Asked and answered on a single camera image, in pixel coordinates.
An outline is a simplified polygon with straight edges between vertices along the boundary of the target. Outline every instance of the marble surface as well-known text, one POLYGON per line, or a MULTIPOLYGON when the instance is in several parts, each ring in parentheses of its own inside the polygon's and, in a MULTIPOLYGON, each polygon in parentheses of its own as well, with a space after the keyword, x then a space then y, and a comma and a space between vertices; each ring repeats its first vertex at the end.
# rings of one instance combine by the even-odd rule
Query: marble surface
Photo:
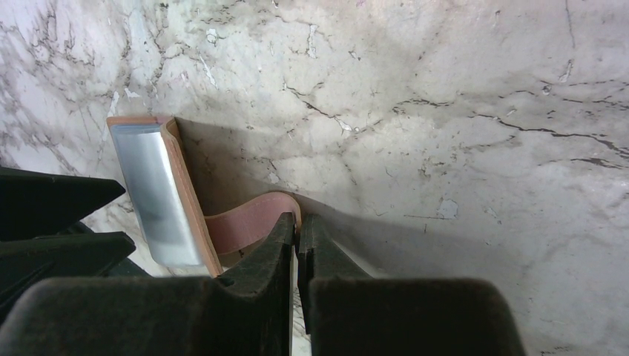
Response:
MULTIPOLYGON (((207 214, 293 192, 373 275, 495 283, 531 355, 626 355, 628 7, 3 1, 0 162, 122 182, 105 118, 175 115, 207 214)), ((86 222, 203 273, 127 197, 86 222)))

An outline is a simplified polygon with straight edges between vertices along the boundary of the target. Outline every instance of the black plastic part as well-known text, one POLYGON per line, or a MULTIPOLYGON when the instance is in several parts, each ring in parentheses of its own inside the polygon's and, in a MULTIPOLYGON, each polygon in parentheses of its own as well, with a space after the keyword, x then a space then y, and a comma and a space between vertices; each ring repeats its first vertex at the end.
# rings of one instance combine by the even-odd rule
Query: black plastic part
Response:
POLYGON ((294 218, 220 277, 49 279, 0 328, 0 355, 290 352, 294 218))
MULTIPOLYGON (((93 234, 91 228, 88 228, 82 222, 75 222, 69 228, 58 233, 58 235, 71 235, 71 234, 93 234)), ((103 274, 104 277, 149 277, 150 275, 146 273, 142 268, 140 268, 133 261, 129 260, 129 258, 125 258, 120 261, 117 265, 111 268, 110 271, 105 272, 103 274)))
POLYGON ((56 234, 123 193, 112 179, 0 168, 0 241, 56 234))
POLYGON ((0 243, 0 323, 20 295, 40 280, 102 276, 134 250, 124 232, 0 243))
POLYGON ((297 287, 301 296, 306 333, 310 333, 311 300, 309 286, 313 278, 368 279, 369 275, 334 244, 319 215, 306 215, 301 225, 297 247, 297 287))
POLYGON ((319 280, 312 355, 524 356, 509 307, 479 280, 319 280))

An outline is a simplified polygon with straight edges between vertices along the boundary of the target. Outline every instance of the leather strap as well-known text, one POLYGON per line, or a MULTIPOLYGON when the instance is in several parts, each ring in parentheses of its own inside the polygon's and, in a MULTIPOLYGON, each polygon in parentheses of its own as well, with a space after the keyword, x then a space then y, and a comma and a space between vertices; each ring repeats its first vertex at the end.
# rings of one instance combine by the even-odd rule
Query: leather strap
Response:
POLYGON ((168 160, 175 179, 188 224, 201 257, 212 276, 223 272, 219 254, 229 254, 264 239, 284 212, 292 212, 301 227, 301 211, 288 194, 271 192, 256 197, 224 213, 204 217, 194 192, 182 151, 182 141, 175 118, 169 116, 117 116, 107 118, 107 124, 161 124, 168 160))

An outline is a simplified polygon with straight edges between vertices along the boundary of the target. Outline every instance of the crack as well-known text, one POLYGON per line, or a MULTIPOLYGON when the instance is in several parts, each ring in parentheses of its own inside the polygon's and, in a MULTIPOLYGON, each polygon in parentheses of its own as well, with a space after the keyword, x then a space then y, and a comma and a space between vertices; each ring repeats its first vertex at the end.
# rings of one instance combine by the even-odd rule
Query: crack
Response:
POLYGON ((310 22, 306 22, 306 21, 304 21, 304 20, 300 20, 300 19, 295 19, 295 20, 292 20, 292 21, 286 21, 286 19, 285 19, 285 18, 283 18, 283 17, 282 17, 282 16, 280 16, 280 15, 275 15, 275 18, 276 18, 276 19, 279 19, 281 22, 283 22, 283 23, 285 23, 285 24, 291 24, 291 23, 293 23, 293 22, 294 22, 294 23, 297 23, 297 24, 306 24, 306 25, 308 25, 308 26, 312 25, 310 22))
POLYGON ((613 168, 613 169, 626 168, 625 166, 615 165, 612 162, 609 162, 606 159, 602 159, 602 158, 572 158, 570 161, 571 162, 575 162, 575 161, 587 162, 593 165, 601 166, 603 168, 613 168))
POLYGON ((122 209, 122 211, 124 211, 127 214, 133 213, 134 212, 134 208, 133 206, 128 206, 131 205, 129 203, 129 201, 125 201, 124 203, 117 203, 116 206, 119 207, 120 209, 122 209))
POLYGON ((88 135, 88 141, 92 143, 92 136, 90 135, 90 131, 88 130, 88 124, 85 122, 85 118, 83 117, 83 111, 79 108, 79 115, 81 115, 81 121, 83 121, 83 128, 85 129, 85 133, 88 135))
POLYGON ((306 107, 307 107, 308 109, 312 109, 312 110, 314 110, 314 111, 317 111, 317 112, 318 112, 318 113, 320 113, 321 115, 323 115, 323 116, 327 116, 327 117, 329 117, 330 119, 336 119, 336 115, 330 115, 329 113, 326 113, 326 112, 323 112, 323 111, 319 110, 317 107, 315 107, 313 104, 310 104, 310 103, 309 103, 309 102, 307 102, 306 100, 302 100, 302 99, 300 99, 300 100, 301 100, 301 102, 303 102, 304 104, 306 104, 306 107))
POLYGON ((607 104, 607 105, 609 105, 608 108, 618 105, 618 107, 621 108, 620 111, 629 110, 629 105, 621 105, 618 102, 610 102, 610 101, 606 100, 608 98, 609 98, 609 96, 607 98, 605 98, 605 99, 602 99, 602 100, 595 100, 595 101, 593 101, 593 103, 595 103, 595 104, 607 104))
POLYGON ((575 102, 577 104, 583 104, 583 101, 581 101, 581 100, 568 99, 568 98, 562 98, 562 100, 565 101, 565 102, 575 102))
POLYGON ((354 185, 358 185, 358 183, 356 182, 356 179, 354 178, 354 173, 352 172, 352 169, 345 162, 343 162, 343 165, 345 165, 345 169, 347 169, 349 173, 349 180, 351 180, 354 185))
POLYGON ((284 82, 284 88, 290 90, 290 92, 293 93, 297 97, 297 99, 299 99, 299 100, 301 100, 300 96, 308 96, 308 95, 310 95, 310 94, 300 93, 297 89, 289 87, 286 84, 286 82, 284 82))
POLYGON ((371 131, 371 132, 375 132, 375 127, 376 127, 376 126, 379 126, 379 124, 381 124, 381 123, 383 123, 383 122, 385 122, 385 119, 378 119, 378 120, 376 120, 376 121, 375 121, 374 123, 372 123, 372 124, 369 124, 369 123, 368 123, 368 124, 365 124, 365 127, 361 128, 359 131, 354 130, 354 132, 355 132, 356 134, 361 134, 361 133, 363 133, 363 132, 365 132, 365 131, 367 131, 367 130, 369 130, 369 131, 371 131))
POLYGON ((477 116, 480 116, 480 117, 487 117, 488 119, 498 119, 498 117, 496 117, 496 116, 485 115, 485 114, 483 114, 483 113, 476 113, 475 111, 472 111, 472 114, 473 114, 473 115, 468 116, 470 119, 474 119, 474 118, 475 118, 475 117, 477 117, 477 116))
POLYGON ((606 139, 600 139, 600 138, 595 137, 593 135, 586 135, 586 134, 583 134, 583 133, 559 133, 559 132, 557 132, 555 130, 550 130, 548 128, 522 128, 520 126, 517 126, 517 125, 514 125, 514 124, 510 124, 508 122, 505 122, 505 121, 503 121, 501 118, 499 118, 497 116, 480 115, 480 114, 477 114, 476 116, 492 118, 495 121, 499 122, 503 126, 507 126, 508 128, 515 128, 516 130, 521 131, 521 132, 537 131, 537 132, 549 133, 552 137, 583 137, 583 138, 586 138, 586 139, 593 139, 593 140, 597 141, 598 143, 604 145, 605 147, 609 148, 610 150, 616 152, 621 158, 629 160, 629 148, 616 147, 616 145, 613 142, 607 141, 606 139))
POLYGON ((566 9, 566 17, 568 19, 568 30, 570 31, 570 38, 572 39, 572 48, 574 48, 575 42, 574 42, 574 34, 572 32, 572 18, 570 17, 570 10, 568 9, 568 0, 564 0, 565 3, 565 9, 566 9))
POLYGON ((534 92, 532 92, 530 90, 516 90, 513 93, 527 93, 527 94, 530 94, 532 96, 537 96, 537 94, 535 94, 534 92))
MULTIPOLYGON (((243 150, 243 149, 240 149, 240 153, 244 154, 245 152, 244 152, 244 150, 243 150)), ((268 158, 268 157, 261 157, 261 156, 253 156, 251 159, 252 159, 252 160, 254 160, 255 162, 258 162, 258 163, 267 162, 267 163, 268 163, 268 164, 270 164, 270 165, 271 165, 271 167, 273 167, 273 169, 277 172, 277 167, 275 167, 275 164, 273 163, 273 159, 268 158)))
POLYGON ((179 54, 168 58, 165 54, 166 54, 166 49, 164 49, 162 46, 159 45, 159 43, 157 43, 159 41, 160 36, 164 33, 164 29, 167 29, 168 25, 164 26, 162 24, 162 28, 158 29, 157 34, 153 35, 153 44, 155 45, 155 47, 157 48, 157 51, 159 52, 159 64, 157 65, 157 67, 155 68, 155 70, 153 71, 153 75, 151 75, 151 79, 150 82, 151 83, 155 83, 158 82, 161 78, 162 78, 162 71, 164 69, 164 64, 166 62, 167 59, 171 59, 175 56, 178 56, 179 54))
POLYGON ((618 82, 618 83, 624 85, 625 87, 627 85, 629 85, 629 82, 620 82, 620 81, 616 81, 615 79, 609 79, 609 80, 601 80, 601 81, 597 81, 597 82, 579 82, 579 83, 570 84, 568 86, 569 87, 575 87, 577 85, 598 85, 598 84, 605 84, 605 83, 612 83, 612 82, 618 82))
POLYGON ((396 105, 404 105, 404 104, 414 104, 414 105, 430 105, 434 108, 441 108, 441 107, 448 107, 450 106, 452 103, 451 102, 431 102, 429 100, 426 99, 408 99, 408 100, 404 100, 403 102, 399 102, 396 105))
POLYGON ((509 144, 512 144, 511 141, 514 140, 515 138, 516 138, 516 135, 509 135, 509 137, 507 137, 506 139, 503 139, 501 141, 487 143, 487 144, 478 144, 478 145, 466 146, 466 147, 463 147, 463 149, 466 150, 466 151, 476 149, 477 151, 483 152, 485 149, 489 149, 489 148, 508 147, 509 144))
POLYGON ((446 219, 445 217, 421 217, 421 216, 418 216, 418 215, 408 215, 408 214, 405 214, 404 216, 405 217, 418 217, 420 219, 451 220, 451 219, 446 219))
POLYGON ((405 115, 406 114, 406 111, 403 108, 400 108, 399 106, 394 106, 393 109, 391 109, 391 111, 393 111, 397 115, 405 115))

